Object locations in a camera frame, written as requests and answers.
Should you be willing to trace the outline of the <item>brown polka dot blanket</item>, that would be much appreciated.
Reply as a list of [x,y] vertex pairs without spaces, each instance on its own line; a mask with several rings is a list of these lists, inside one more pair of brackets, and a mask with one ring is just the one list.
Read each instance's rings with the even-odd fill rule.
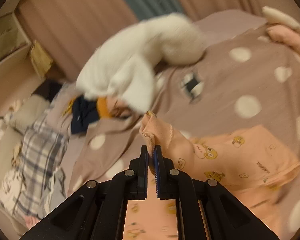
[[[300,159],[300,56],[270,42],[265,27],[209,47],[194,66],[168,67],[160,81],[151,113],[176,129],[202,138],[287,120],[296,128]],[[87,180],[105,181],[128,167],[145,145],[137,129],[140,120],[101,120],[88,129],[69,193]],[[290,239],[300,228],[300,173],[282,187],[279,210],[280,238]]]

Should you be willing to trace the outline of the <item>plaid grey white garment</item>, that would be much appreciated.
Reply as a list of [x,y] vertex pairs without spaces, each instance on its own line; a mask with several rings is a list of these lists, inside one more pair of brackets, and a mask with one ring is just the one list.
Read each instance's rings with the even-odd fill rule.
[[25,189],[21,191],[15,213],[36,216],[39,202],[53,172],[61,164],[68,145],[68,137],[54,131],[46,122],[47,114],[40,116],[27,128],[20,156],[20,168]]

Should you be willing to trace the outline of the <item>straw woven item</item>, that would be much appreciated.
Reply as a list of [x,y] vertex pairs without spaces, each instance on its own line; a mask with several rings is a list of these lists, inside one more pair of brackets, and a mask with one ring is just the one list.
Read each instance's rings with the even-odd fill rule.
[[37,40],[33,42],[29,56],[36,74],[40,78],[44,78],[53,65],[52,57],[47,53],[47,51]]

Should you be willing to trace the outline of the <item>folded cream garment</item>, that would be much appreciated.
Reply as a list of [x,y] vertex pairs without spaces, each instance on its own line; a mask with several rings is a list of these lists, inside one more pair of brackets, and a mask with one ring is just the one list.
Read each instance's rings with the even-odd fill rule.
[[292,16],[269,6],[262,8],[262,14],[268,23],[285,25],[300,34],[300,23]]

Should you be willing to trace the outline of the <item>peach cartoon print shirt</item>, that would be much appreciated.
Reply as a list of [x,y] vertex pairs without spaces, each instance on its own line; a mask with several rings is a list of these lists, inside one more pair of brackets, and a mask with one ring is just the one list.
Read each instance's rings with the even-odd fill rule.
[[291,121],[275,120],[273,124],[195,138],[147,113],[137,129],[149,152],[160,145],[163,156],[177,169],[194,179],[220,182],[282,237],[279,195],[300,173],[296,128]]

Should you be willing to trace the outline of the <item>orange garment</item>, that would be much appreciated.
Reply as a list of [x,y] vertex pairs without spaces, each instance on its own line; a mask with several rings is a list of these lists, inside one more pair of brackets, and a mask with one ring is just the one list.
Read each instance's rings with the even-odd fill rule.
[[100,119],[112,117],[109,107],[108,107],[108,99],[107,98],[98,98],[98,100],[96,102],[96,108],[97,108]]

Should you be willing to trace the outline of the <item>pink curtain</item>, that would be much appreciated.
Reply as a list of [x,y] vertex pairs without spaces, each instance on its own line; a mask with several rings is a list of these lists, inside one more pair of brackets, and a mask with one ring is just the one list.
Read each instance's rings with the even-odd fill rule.
[[[239,9],[260,15],[283,0],[178,0],[197,21],[214,12]],[[31,38],[74,80],[94,49],[119,30],[139,22],[125,0],[21,0],[17,18]]]

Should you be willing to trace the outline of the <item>white shelf unit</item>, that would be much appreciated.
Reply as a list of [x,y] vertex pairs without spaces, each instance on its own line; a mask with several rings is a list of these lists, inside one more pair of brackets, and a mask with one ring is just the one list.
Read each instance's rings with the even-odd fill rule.
[[0,62],[24,48],[27,54],[31,45],[15,13],[0,17]]

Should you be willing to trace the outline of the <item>white fluffy garment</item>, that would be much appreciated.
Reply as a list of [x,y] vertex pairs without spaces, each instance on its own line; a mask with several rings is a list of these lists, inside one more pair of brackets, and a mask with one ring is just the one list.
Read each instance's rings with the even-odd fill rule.
[[143,20],[96,48],[76,80],[76,89],[87,100],[115,96],[134,111],[146,113],[158,91],[154,71],[158,63],[191,65],[205,50],[203,32],[183,14]]

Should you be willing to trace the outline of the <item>navy blue garment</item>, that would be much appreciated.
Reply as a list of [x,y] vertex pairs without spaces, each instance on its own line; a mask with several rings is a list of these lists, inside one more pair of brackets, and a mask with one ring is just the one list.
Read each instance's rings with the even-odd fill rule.
[[89,125],[99,119],[97,101],[86,100],[84,96],[77,97],[72,104],[71,134],[85,134]]

